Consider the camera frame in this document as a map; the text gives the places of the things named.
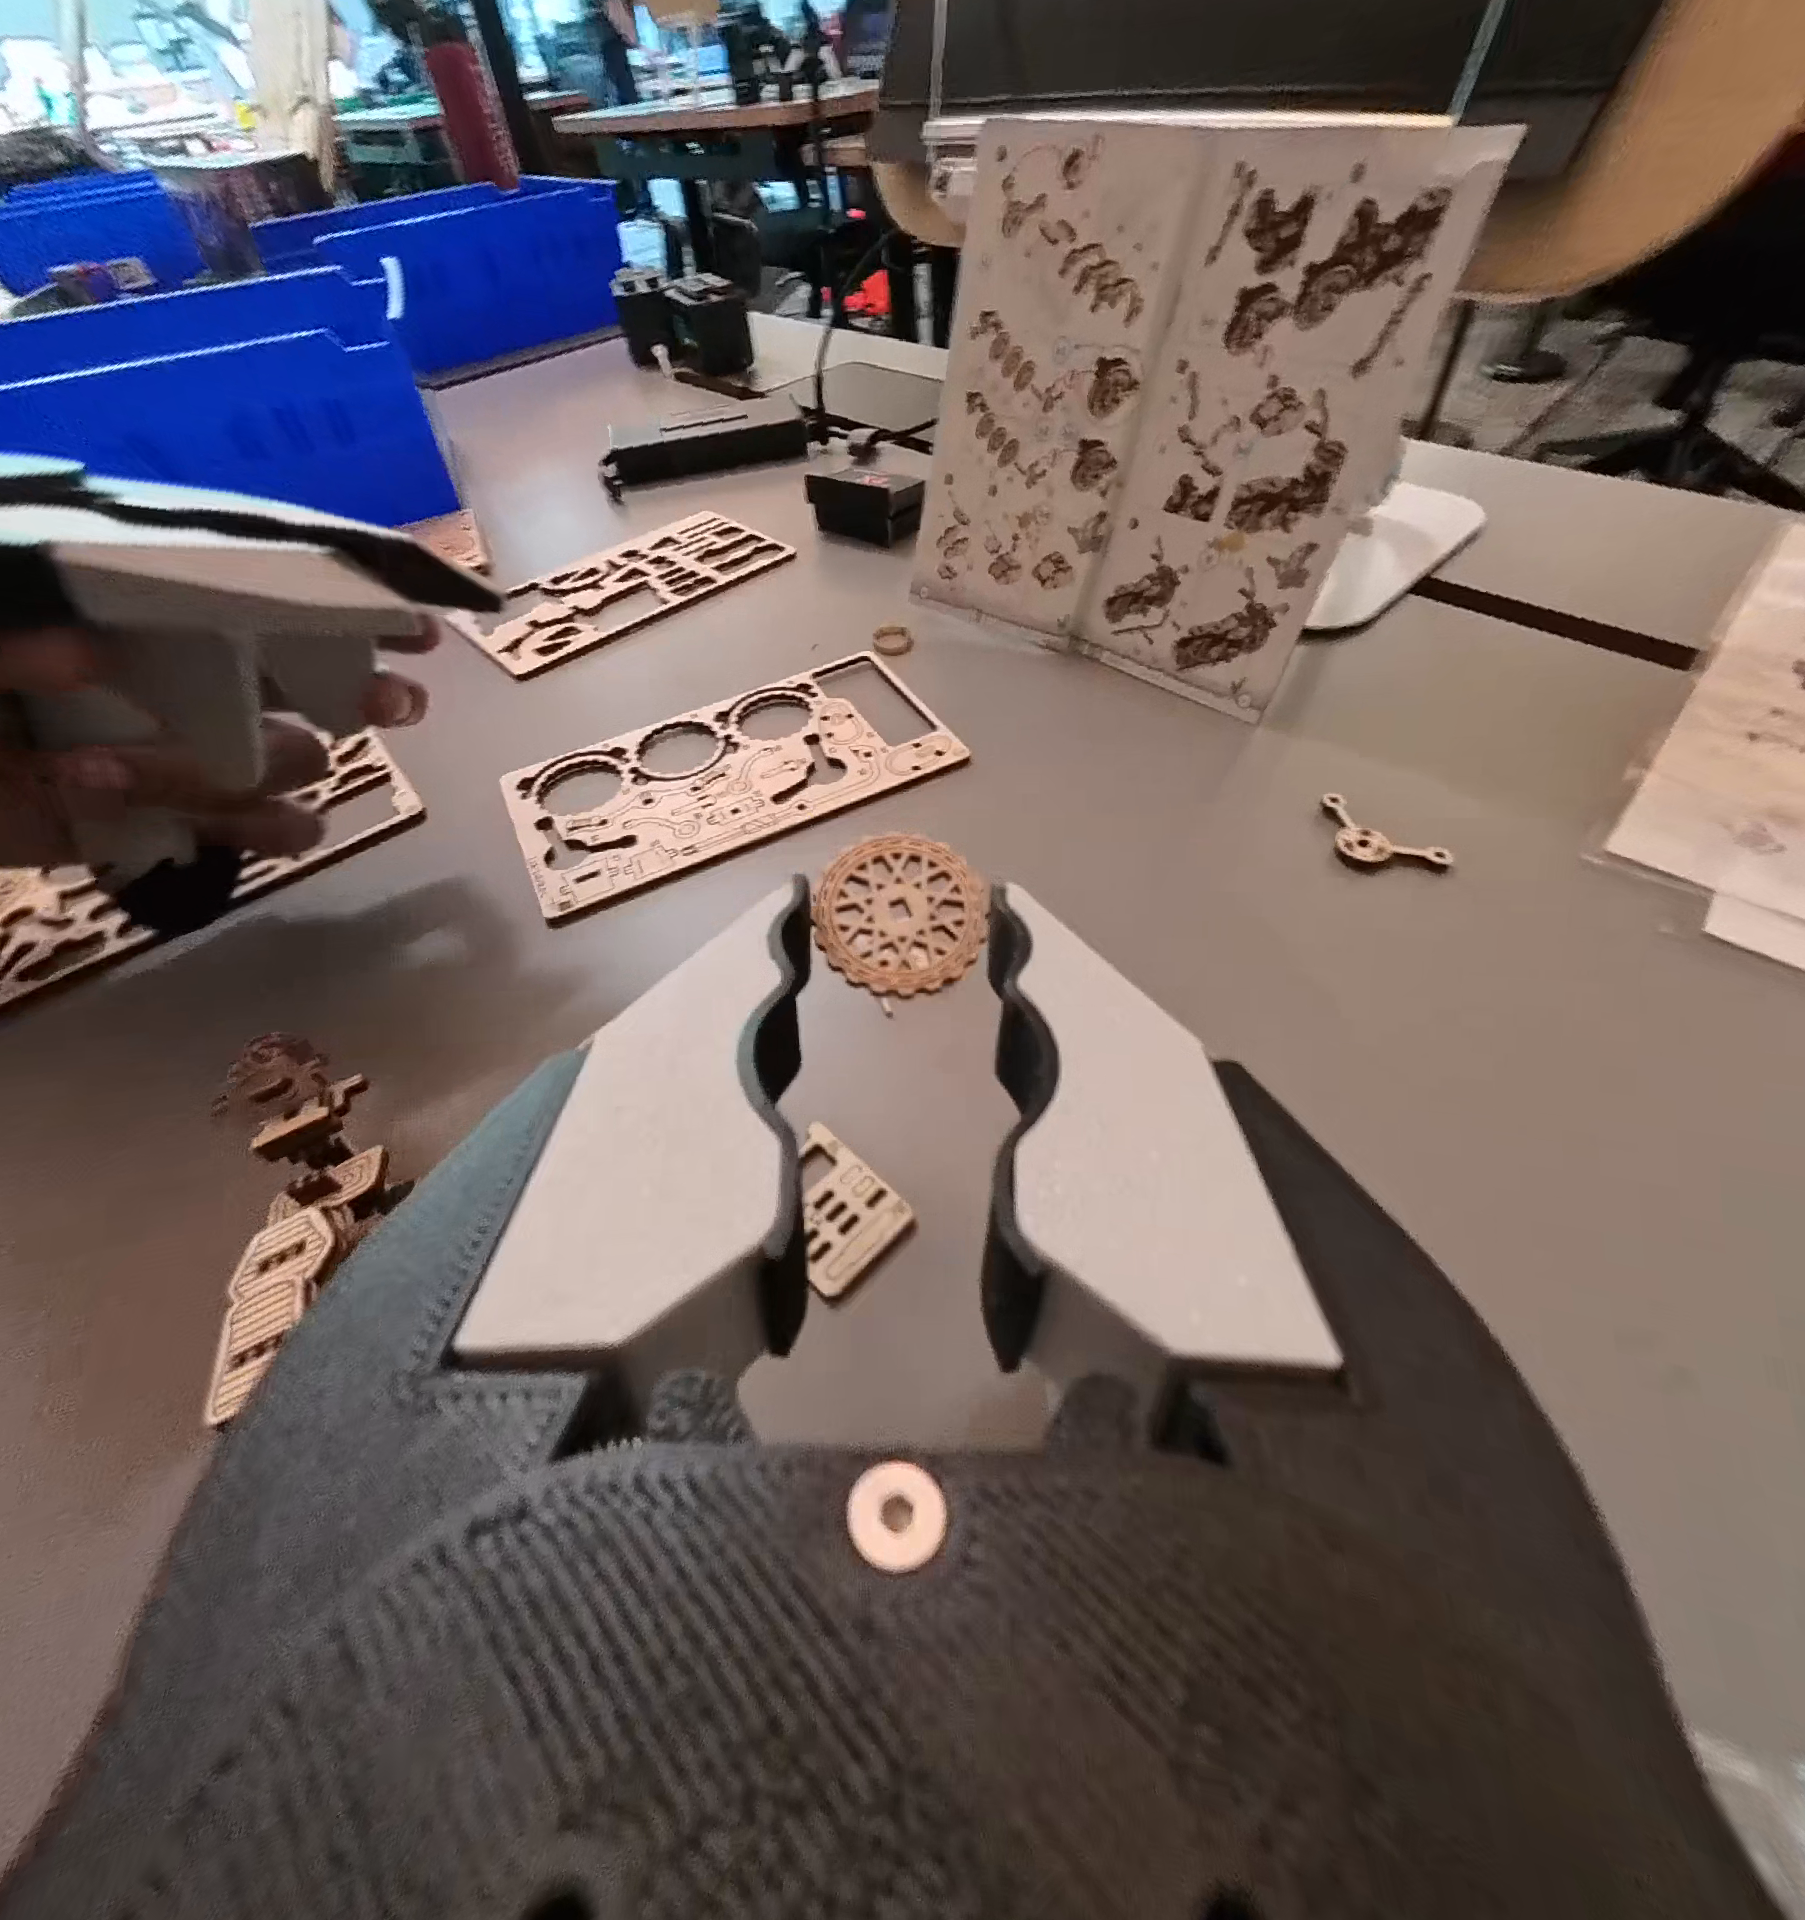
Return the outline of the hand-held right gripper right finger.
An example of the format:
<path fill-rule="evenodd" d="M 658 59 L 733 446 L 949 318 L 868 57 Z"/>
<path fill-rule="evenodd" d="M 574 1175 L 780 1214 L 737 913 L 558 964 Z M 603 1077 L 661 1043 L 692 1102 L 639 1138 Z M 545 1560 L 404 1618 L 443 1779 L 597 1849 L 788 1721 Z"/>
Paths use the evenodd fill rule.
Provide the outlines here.
<path fill-rule="evenodd" d="M 986 913 L 983 1342 L 1052 1403 L 1122 1383 L 1161 1435 L 1197 1383 L 1341 1387 L 1344 1353 L 1197 1032 L 1019 883 Z"/>

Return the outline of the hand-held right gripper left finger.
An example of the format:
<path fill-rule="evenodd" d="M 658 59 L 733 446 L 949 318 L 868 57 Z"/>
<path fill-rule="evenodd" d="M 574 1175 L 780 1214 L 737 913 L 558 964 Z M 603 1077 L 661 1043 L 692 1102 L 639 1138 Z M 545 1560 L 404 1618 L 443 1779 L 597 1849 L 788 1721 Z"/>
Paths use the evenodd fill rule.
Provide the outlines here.
<path fill-rule="evenodd" d="M 810 974 L 801 877 L 579 1047 L 448 1344 L 475 1383 L 567 1383 L 554 1448 L 643 1435 L 674 1375 L 739 1383 L 807 1313 L 801 1146 L 780 1113 Z"/>

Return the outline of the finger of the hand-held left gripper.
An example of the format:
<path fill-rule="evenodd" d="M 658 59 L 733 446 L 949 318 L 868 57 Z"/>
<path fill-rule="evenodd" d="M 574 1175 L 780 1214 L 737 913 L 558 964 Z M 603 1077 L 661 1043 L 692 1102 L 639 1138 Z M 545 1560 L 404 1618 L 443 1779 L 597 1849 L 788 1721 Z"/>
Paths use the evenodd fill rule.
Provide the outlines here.
<path fill-rule="evenodd" d="M 75 618 L 100 636 L 392 640 L 430 613 L 358 563 L 297 542 L 51 539 Z"/>
<path fill-rule="evenodd" d="M 324 558 L 418 607 L 497 612 L 504 594 L 404 530 L 248 491 L 108 476 L 81 461 L 0 449 L 0 552 L 75 545 Z"/>

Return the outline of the wooden gear sheet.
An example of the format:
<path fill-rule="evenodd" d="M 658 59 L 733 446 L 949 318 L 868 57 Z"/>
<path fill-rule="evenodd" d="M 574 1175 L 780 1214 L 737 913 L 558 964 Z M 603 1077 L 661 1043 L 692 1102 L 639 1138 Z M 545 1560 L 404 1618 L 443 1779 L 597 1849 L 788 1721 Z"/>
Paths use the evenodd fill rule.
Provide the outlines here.
<path fill-rule="evenodd" d="M 0 1013 L 202 929 L 427 819 L 418 786 L 375 730 L 331 737 L 324 777 L 296 791 L 291 806 L 321 824 L 321 840 L 291 855 L 243 852 L 228 871 L 225 901 L 170 929 L 139 925 L 82 867 L 0 867 Z"/>

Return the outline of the wooden gear wheel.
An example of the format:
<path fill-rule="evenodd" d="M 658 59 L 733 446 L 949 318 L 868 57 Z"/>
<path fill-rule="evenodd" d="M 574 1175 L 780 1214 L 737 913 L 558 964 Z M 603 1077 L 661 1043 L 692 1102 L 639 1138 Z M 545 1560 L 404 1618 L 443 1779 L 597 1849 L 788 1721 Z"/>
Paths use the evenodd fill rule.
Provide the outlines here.
<path fill-rule="evenodd" d="M 980 956 L 989 888 L 950 846 L 883 833 L 840 850 L 810 895 L 824 961 L 883 999 L 933 995 Z"/>

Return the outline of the grey desk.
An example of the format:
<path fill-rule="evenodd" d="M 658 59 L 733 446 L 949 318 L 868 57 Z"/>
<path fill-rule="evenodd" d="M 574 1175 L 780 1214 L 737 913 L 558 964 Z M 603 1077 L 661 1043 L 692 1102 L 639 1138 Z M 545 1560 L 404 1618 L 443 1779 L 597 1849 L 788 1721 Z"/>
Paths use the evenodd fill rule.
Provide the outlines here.
<path fill-rule="evenodd" d="M 1429 594 L 1298 651 L 1237 725 L 909 601 L 821 539 L 794 467 L 610 506 L 604 426 L 686 405 L 618 347 L 431 400 L 497 578 L 712 506 L 794 563 L 534 683 L 461 639 L 391 751 L 427 819 L 193 941 L 0 1016 L 0 1876 L 122 1661 L 175 1518 L 221 1287 L 275 1189 L 211 1120 L 243 1041 L 304 1034 L 354 1138 L 439 1163 L 794 871 L 921 833 L 1240 1061 L 1461 1287 L 1559 1427 L 1683 1717 L 1805 1760 L 1805 974 L 1598 855 L 1635 759 L 1775 539 L 1754 506 L 1410 446 L 1487 512 Z M 849 657 L 968 762 L 548 926 L 507 770 Z M 1452 852 L 1350 871 L 1320 797 Z"/>

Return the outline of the blue bin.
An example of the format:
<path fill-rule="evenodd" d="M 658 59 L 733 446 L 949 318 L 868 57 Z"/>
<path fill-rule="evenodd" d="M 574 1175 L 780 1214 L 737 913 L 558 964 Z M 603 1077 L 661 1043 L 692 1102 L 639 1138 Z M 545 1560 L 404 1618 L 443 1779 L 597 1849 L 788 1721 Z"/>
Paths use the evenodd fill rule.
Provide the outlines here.
<path fill-rule="evenodd" d="M 315 260 L 354 284 L 381 281 L 410 372 L 448 382 L 613 330 L 618 211 L 603 178 L 528 203 L 333 233 Z"/>
<path fill-rule="evenodd" d="M 29 294 L 54 268 L 139 262 L 161 291 L 205 275 L 182 205 L 148 169 L 81 172 L 14 187 L 0 203 L 0 284 Z"/>
<path fill-rule="evenodd" d="M 385 528 L 461 511 L 401 353 L 321 330 L 12 378 L 0 449 Z"/>
<path fill-rule="evenodd" d="M 467 211 L 475 205 L 528 203 L 534 196 L 552 196 L 558 192 L 572 192 L 583 186 L 603 186 L 603 183 L 567 178 L 567 175 L 521 175 L 516 187 L 500 187 L 492 183 L 443 186 L 443 187 L 401 195 L 401 196 L 381 196 L 372 203 L 263 218 L 249 223 L 248 235 L 254 241 L 254 250 L 266 275 L 291 275 L 291 272 L 315 268 L 319 265 L 315 248 L 321 239 L 333 233 L 358 233 L 369 226 L 448 218 L 452 211 Z"/>
<path fill-rule="evenodd" d="M 395 347 L 385 305 L 381 281 L 312 268 L 8 315 L 0 323 L 0 387 L 296 335 L 328 335 L 345 350 Z"/>

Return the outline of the slotted wooden piece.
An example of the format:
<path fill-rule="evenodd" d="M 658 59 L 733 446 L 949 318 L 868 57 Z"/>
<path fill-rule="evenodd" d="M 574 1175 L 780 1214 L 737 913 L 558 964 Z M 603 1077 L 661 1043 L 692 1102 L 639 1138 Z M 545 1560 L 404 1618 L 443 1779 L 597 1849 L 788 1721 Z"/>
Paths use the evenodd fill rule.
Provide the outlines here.
<path fill-rule="evenodd" d="M 810 1120 L 801 1135 L 801 1247 L 807 1284 L 840 1304 L 916 1228 L 907 1198 L 839 1132 Z"/>

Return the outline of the wooden sheet with small cutouts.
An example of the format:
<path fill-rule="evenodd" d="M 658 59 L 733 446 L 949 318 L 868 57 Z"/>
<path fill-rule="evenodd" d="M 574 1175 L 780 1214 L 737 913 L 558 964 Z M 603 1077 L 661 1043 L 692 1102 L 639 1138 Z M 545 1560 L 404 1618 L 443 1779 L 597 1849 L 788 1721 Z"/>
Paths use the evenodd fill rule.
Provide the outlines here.
<path fill-rule="evenodd" d="M 519 582 L 495 618 L 475 621 L 467 639 L 510 680 L 525 683 L 785 569 L 794 558 L 794 542 L 704 511 Z"/>

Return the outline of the assembled wooden model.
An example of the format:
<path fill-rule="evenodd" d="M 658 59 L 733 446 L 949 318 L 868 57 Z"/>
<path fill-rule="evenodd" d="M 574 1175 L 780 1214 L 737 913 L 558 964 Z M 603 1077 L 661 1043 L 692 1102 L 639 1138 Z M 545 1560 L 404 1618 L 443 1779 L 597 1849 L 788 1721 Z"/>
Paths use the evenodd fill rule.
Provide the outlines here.
<path fill-rule="evenodd" d="M 221 1330 L 199 1423 L 225 1427 L 266 1381 L 340 1265 L 407 1195 L 385 1146 L 351 1146 L 345 1120 L 366 1077 L 333 1073 L 288 1032 L 266 1032 L 225 1068 L 215 1119 L 248 1125 L 248 1153 L 279 1171 L 263 1226 L 221 1293 Z"/>

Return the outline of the wooden lever piece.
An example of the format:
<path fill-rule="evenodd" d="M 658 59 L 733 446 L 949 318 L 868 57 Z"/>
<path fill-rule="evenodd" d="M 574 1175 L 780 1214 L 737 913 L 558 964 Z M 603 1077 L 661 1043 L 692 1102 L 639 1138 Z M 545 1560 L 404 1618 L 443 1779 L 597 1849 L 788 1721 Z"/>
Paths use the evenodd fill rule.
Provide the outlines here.
<path fill-rule="evenodd" d="M 1447 873 L 1455 862 L 1443 846 L 1402 844 L 1368 824 L 1359 824 L 1341 792 L 1320 797 L 1320 818 L 1331 819 L 1331 850 L 1350 871 L 1387 871 L 1396 864 L 1416 864 L 1431 873 Z"/>

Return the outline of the wooden sheet with round holes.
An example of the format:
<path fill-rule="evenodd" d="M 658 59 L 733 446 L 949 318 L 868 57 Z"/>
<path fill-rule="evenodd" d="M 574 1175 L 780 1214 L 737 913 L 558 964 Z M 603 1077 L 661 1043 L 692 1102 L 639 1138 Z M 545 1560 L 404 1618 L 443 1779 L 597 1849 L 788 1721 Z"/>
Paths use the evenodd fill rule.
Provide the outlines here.
<path fill-rule="evenodd" d="M 962 740 L 855 652 L 525 762 L 497 791 L 558 926 L 967 762 Z"/>

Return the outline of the long black bar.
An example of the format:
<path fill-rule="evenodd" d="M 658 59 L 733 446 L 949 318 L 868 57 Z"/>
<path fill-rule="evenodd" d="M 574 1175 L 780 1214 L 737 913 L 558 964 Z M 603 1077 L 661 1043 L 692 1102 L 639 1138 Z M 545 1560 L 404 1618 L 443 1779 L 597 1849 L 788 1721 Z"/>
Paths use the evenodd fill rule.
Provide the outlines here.
<path fill-rule="evenodd" d="M 657 484 L 801 461 L 807 446 L 807 417 L 794 400 L 719 402 L 694 415 L 613 426 L 598 455 L 598 484 L 621 499 Z"/>

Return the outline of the black charger with green display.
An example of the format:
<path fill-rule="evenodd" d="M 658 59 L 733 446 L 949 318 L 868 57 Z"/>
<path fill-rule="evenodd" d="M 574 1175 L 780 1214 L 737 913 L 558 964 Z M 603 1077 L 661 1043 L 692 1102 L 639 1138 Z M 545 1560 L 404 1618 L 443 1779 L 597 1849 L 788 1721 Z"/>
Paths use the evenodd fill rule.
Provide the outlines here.
<path fill-rule="evenodd" d="M 664 353 L 674 372 L 737 378 L 753 367 L 746 291 L 722 275 L 683 275 L 661 287 Z"/>

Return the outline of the black box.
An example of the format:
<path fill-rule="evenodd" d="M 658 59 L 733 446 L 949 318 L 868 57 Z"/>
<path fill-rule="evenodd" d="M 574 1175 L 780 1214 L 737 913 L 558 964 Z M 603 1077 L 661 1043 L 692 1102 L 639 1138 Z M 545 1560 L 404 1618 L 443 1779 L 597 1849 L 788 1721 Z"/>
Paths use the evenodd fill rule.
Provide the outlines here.
<path fill-rule="evenodd" d="M 824 539 L 907 545 L 921 525 L 928 484 L 913 472 L 847 461 L 801 475 L 801 499 Z"/>

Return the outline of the white stand base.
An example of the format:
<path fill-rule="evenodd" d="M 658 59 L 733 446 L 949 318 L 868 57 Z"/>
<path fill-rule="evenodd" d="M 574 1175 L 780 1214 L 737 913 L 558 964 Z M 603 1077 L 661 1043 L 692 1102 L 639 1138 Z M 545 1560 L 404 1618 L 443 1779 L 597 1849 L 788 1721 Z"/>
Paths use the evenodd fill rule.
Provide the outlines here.
<path fill-rule="evenodd" d="M 1392 476 L 1349 525 L 1301 628 L 1362 628 L 1473 542 L 1484 522 L 1484 506 L 1461 491 Z"/>

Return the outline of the paper in clear sleeve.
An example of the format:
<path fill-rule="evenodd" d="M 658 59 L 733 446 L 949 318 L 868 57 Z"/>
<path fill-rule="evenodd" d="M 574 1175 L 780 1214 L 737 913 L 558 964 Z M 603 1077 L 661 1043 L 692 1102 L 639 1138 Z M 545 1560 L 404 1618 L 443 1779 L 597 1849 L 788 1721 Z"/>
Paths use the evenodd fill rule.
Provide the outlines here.
<path fill-rule="evenodd" d="M 1698 892 L 1708 938 L 1805 973 L 1805 522 L 1723 612 L 1598 855 Z"/>

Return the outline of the printed instruction sheet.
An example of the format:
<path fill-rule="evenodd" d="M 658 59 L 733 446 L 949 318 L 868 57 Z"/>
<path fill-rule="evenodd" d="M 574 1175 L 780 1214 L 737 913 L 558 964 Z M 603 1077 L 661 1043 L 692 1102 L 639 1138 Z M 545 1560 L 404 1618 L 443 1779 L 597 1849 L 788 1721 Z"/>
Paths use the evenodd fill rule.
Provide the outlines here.
<path fill-rule="evenodd" d="M 1255 725 L 1520 127 L 1362 114 L 977 127 L 913 597 Z"/>

